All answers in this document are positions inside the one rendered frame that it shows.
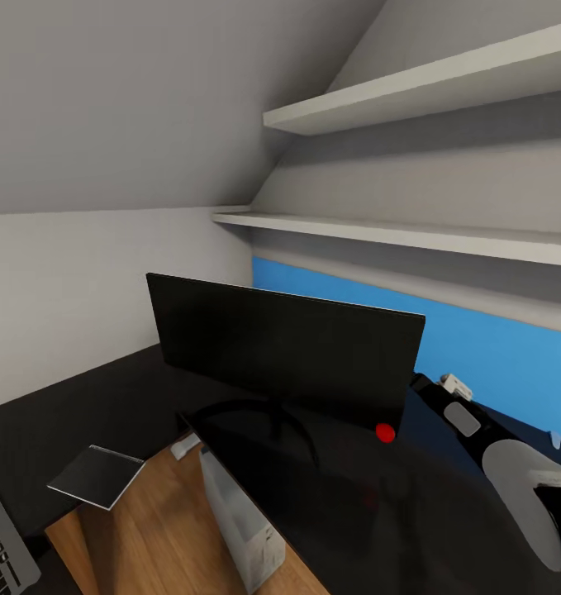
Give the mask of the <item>keyboard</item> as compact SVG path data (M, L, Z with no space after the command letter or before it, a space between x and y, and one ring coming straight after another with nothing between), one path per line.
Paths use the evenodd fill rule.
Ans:
M0 595L19 595L39 577L39 566L0 502Z

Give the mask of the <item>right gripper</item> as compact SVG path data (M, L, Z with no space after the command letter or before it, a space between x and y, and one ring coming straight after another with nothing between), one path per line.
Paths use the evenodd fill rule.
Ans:
M447 390L433 383L425 374L416 374L414 370L412 371L410 387L433 411L435 410L433 407L435 399L441 394L448 394Z

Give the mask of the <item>monitor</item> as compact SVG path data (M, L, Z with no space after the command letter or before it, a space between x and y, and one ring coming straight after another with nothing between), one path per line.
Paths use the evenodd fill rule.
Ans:
M146 274L164 363L395 440L426 315L176 275Z

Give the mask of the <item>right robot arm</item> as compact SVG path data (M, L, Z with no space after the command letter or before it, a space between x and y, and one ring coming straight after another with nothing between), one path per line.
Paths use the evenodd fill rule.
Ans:
M479 402L471 403L472 390L453 374L433 383L413 370L410 387L456 430L534 553L561 573L561 465L495 422L475 405Z

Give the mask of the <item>notebook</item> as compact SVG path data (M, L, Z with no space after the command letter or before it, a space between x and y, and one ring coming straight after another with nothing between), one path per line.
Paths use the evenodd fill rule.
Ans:
M90 445L48 486L111 510L144 467L144 460Z

